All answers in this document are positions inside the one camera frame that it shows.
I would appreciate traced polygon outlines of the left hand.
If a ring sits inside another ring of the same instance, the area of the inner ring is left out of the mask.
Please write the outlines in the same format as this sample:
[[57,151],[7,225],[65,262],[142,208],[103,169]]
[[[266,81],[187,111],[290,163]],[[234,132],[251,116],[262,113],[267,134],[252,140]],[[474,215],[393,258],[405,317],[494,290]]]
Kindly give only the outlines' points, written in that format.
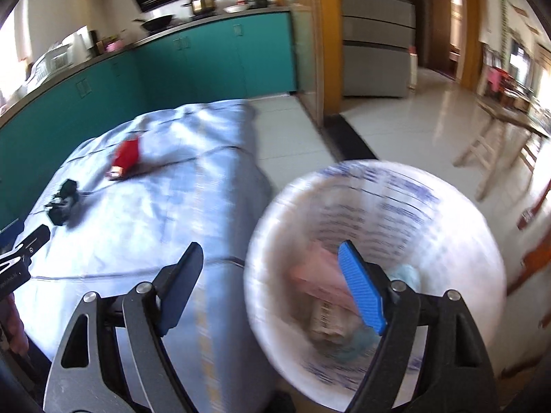
[[9,346],[11,350],[21,356],[29,351],[29,340],[24,331],[24,324],[15,303],[15,296],[10,294],[5,298],[8,305],[7,328],[10,334]]

